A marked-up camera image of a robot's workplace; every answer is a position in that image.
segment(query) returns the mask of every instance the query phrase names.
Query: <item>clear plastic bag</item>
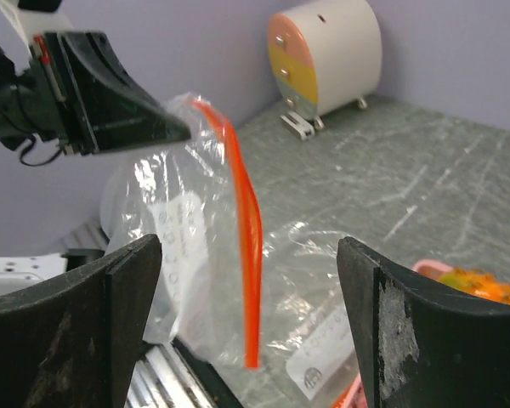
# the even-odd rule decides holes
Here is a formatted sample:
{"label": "clear plastic bag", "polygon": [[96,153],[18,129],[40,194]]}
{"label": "clear plastic bag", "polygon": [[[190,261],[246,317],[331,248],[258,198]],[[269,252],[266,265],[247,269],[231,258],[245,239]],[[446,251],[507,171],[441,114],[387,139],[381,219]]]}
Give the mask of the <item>clear plastic bag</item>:
{"label": "clear plastic bag", "polygon": [[[192,139],[131,152],[115,171],[100,208],[107,251],[146,234],[161,240],[144,340],[177,336],[203,360],[256,367],[262,224],[235,131],[200,96],[179,96],[166,110]],[[234,308],[231,296],[240,299]]]}
{"label": "clear plastic bag", "polygon": [[343,408],[359,373],[337,275],[337,244],[346,235],[335,218],[266,235],[262,369],[216,366],[246,408]]}

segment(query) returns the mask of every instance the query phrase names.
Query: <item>white container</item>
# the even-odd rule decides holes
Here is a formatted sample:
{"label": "white container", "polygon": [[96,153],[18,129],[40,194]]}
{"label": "white container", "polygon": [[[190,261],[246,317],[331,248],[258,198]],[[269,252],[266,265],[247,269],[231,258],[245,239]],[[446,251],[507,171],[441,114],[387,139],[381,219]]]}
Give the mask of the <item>white container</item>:
{"label": "white container", "polygon": [[269,57],[283,98],[316,120],[377,88],[382,38],[366,0],[319,0],[275,14]]}

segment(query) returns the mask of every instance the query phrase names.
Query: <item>white label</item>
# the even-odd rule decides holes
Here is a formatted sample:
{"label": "white label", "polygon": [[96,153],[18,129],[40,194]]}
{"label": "white label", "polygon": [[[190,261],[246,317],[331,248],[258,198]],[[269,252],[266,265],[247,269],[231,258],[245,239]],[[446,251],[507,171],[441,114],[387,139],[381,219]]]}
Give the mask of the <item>white label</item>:
{"label": "white label", "polygon": [[287,361],[287,374],[311,401],[353,352],[348,314],[340,306]]}
{"label": "white label", "polygon": [[172,335],[192,351],[212,347],[211,279],[200,197],[185,193],[150,206],[161,240],[161,273],[177,313]]}

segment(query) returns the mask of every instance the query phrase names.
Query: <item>wall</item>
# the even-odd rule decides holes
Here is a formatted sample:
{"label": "wall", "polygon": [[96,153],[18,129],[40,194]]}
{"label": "wall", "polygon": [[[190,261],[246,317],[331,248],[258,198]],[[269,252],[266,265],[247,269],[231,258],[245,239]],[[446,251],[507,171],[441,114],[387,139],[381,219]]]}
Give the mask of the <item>wall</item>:
{"label": "wall", "polygon": [[380,93],[510,130],[510,0],[369,0]]}
{"label": "wall", "polygon": [[[65,0],[64,10],[77,29],[105,31],[130,75],[158,99],[196,91],[238,124],[277,99],[266,24],[296,3]],[[0,44],[26,66],[26,49],[1,14]],[[0,145],[0,255],[38,252],[96,216],[118,157],[68,157],[33,169]]]}

